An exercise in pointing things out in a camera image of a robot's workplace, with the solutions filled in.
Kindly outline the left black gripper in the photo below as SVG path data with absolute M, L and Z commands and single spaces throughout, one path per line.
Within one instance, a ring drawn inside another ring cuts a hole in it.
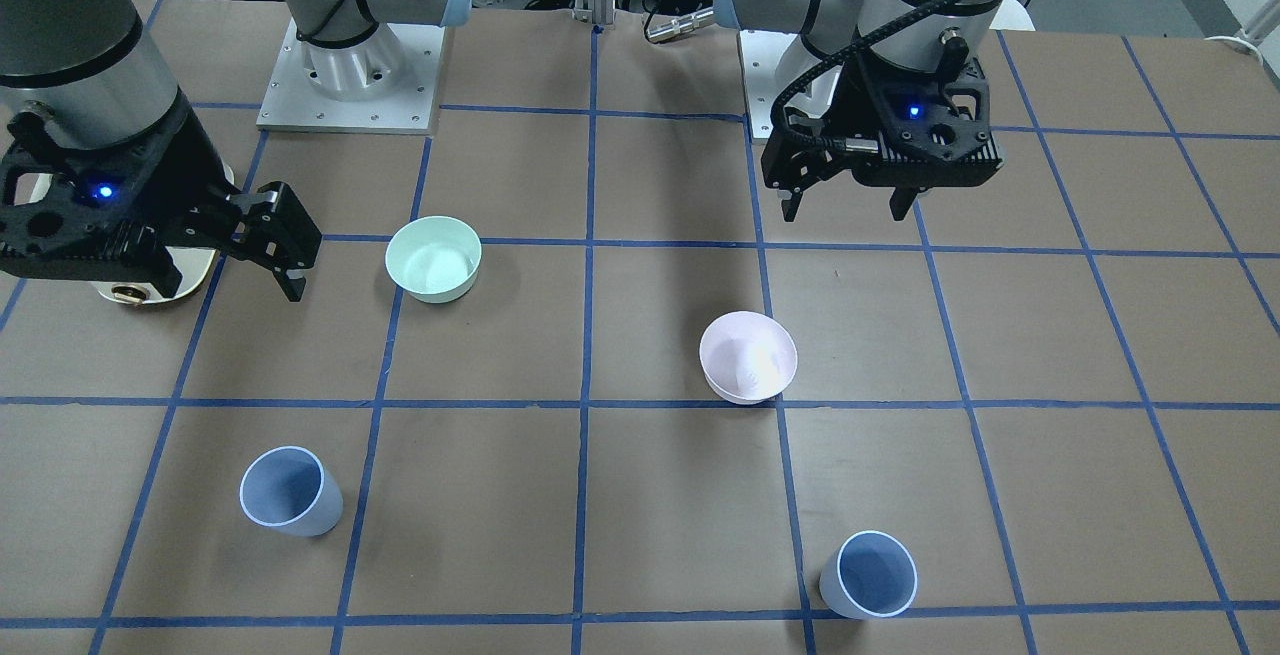
M 895 67 L 876 52 L 852 55 L 822 116 L 785 107 L 787 125 L 836 148 L 771 136 L 763 184 L 777 191 L 785 223 L 797 217 L 804 193 L 849 173 L 867 187 L 888 187 L 890 214 L 901 223 L 936 187 L 978 187 L 1004 168 L 989 125 L 989 87 L 980 61 L 957 32 L 940 38 L 931 70 Z

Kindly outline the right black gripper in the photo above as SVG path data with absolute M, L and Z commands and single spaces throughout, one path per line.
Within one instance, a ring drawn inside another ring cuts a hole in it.
M 52 113 L 20 107 L 3 157 L 3 269 L 29 280 L 178 283 L 172 249 L 212 249 L 268 269 L 302 301 L 323 235 L 282 180 L 239 191 L 186 96 L 105 148 L 56 145 Z

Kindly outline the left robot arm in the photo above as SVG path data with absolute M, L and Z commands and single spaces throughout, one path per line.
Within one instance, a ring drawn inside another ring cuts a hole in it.
M 1005 154 L 978 46 L 1004 0 L 713 0 L 726 29 L 797 38 L 765 95 L 762 180 L 786 221 L 849 175 L 908 216 L 928 191 L 987 184 Z

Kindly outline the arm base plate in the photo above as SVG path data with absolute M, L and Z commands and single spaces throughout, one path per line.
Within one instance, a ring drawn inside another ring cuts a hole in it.
M 785 86 L 819 59 L 805 49 L 799 35 L 760 29 L 739 32 L 739 54 L 751 139 L 755 145 L 765 145 L 772 134 L 771 104 Z M 838 75 L 835 68 L 815 78 L 791 100 L 791 107 L 800 109 L 805 116 L 822 116 L 829 109 Z
M 384 23 L 351 49 L 303 43 L 289 23 L 259 107 L 261 130 L 431 136 L 451 29 Z

